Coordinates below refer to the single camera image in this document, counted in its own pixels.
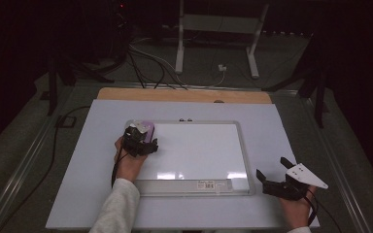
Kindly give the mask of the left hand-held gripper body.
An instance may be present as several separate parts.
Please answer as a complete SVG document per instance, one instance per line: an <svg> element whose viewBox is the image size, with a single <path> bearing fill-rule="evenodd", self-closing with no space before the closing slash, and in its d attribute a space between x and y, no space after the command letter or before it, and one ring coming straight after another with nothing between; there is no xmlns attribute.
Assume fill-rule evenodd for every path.
<svg viewBox="0 0 373 233"><path fill-rule="evenodd" d="M144 120L130 120L127 122L122 140L122 147L132 156L147 155L144 153L143 133L141 122Z"/></svg>

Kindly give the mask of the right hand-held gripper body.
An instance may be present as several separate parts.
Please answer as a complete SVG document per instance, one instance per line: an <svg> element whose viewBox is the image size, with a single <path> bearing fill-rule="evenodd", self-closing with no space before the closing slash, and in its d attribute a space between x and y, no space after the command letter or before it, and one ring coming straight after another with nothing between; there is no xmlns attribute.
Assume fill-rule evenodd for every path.
<svg viewBox="0 0 373 233"><path fill-rule="evenodd" d="M327 183L302 163L299 163L293 164L292 168L287 169L286 179L283 182L277 183L266 180L262 184L262 192L286 200L297 201L306 196L310 185L328 189Z"/></svg>

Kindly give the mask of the purple and black whiteboard eraser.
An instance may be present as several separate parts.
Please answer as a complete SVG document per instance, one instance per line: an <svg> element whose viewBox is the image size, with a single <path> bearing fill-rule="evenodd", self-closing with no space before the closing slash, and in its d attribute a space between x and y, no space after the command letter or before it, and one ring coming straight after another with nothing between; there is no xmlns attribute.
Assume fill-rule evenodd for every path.
<svg viewBox="0 0 373 233"><path fill-rule="evenodd" d="M143 133L143 142L150 143L153 140L154 124L151 121L142 121L141 132Z"/></svg>

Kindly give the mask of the grey metal stand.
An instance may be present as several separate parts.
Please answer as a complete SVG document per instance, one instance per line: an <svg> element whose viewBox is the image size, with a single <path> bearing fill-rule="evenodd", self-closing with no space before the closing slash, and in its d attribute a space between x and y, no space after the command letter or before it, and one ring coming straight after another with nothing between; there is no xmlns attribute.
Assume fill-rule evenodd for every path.
<svg viewBox="0 0 373 233"><path fill-rule="evenodd" d="M252 34L253 41L246 47L246 56L249 63L251 77L259 78L259 72L255 61L255 50L260 38L263 24L269 10L269 4L263 4L257 17L227 17L206 15L194 15L185 12L185 0L179 0L179 33L178 49L175 62L175 73L181 75L184 68L184 33L186 31L223 32Z"/></svg>

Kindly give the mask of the person's left hand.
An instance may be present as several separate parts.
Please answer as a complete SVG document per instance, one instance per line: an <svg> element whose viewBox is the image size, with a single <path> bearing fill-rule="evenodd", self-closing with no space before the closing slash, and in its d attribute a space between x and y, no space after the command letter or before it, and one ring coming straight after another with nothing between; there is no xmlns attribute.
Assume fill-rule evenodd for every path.
<svg viewBox="0 0 373 233"><path fill-rule="evenodd" d="M119 137L115 142L117 152L114 160L118 165L116 178L126 179L134 183L141 171L144 162L148 157L146 155L137 157L127 155L126 151L121 147L121 141L122 137Z"/></svg>

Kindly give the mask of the black tripod stand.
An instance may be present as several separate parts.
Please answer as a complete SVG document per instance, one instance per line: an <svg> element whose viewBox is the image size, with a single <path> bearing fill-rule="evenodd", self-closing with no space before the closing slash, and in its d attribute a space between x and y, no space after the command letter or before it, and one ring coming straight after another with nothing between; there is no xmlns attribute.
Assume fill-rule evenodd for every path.
<svg viewBox="0 0 373 233"><path fill-rule="evenodd" d="M51 116L58 104L57 78L60 78L66 85L74 85L76 77L72 71L76 68L88 74L91 78L101 83L113 83L112 80L106 79L95 71L84 66L83 63L78 62L72 57L64 53L50 53L48 56L48 75L49 75L49 110L48 115Z"/></svg>
<svg viewBox="0 0 373 233"><path fill-rule="evenodd" d="M314 119L319 128L323 128L322 114L324 110L324 94L326 73L329 68L329 60L322 51L322 40L313 35L306 46L301 58L291 76L279 83L263 87L263 91L276 92L285 86L303 80L297 95L300 98L310 98L315 95Z"/></svg>

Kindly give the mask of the person's right hand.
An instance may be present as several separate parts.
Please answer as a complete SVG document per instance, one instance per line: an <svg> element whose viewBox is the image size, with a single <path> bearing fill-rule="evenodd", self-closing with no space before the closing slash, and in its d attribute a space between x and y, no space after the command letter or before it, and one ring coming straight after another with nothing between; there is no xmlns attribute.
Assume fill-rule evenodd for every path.
<svg viewBox="0 0 373 233"><path fill-rule="evenodd" d="M283 198L279 199L289 230L309 227L309 214L311 209L309 201L312 200L316 189L315 186L309 186L309 191L306 195L307 200L289 201Z"/></svg>

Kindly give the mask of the black floor socket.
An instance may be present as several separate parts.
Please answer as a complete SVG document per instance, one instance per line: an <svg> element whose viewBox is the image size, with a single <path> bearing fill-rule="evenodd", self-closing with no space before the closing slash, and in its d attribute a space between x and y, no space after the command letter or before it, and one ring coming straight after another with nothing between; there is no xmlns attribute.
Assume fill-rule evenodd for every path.
<svg viewBox="0 0 373 233"><path fill-rule="evenodd" d="M59 116L55 124L56 128L73 128L77 122L75 116Z"/></svg>

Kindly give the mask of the white table sheet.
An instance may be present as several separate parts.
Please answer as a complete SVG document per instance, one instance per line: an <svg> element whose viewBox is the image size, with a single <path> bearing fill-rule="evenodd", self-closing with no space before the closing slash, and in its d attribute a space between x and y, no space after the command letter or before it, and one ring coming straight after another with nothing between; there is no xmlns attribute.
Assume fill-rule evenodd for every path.
<svg viewBox="0 0 373 233"><path fill-rule="evenodd" d="M115 140L131 119L236 121L240 124L254 182L252 195L143 196L134 227L163 229L267 229L285 222L276 198L265 195L257 170L280 182L280 158L295 159L277 108L272 104L216 104L95 100L55 198L47 227L92 226L111 192Z"/></svg>

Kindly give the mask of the silver framed whiteboard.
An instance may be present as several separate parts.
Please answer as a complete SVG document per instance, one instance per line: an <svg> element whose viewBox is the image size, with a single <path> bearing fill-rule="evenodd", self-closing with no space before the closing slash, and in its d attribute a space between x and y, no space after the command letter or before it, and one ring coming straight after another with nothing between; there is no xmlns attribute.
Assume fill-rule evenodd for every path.
<svg viewBox="0 0 373 233"><path fill-rule="evenodd" d="M135 185L143 196L252 195L254 182L236 121L156 120L156 152Z"/></svg>

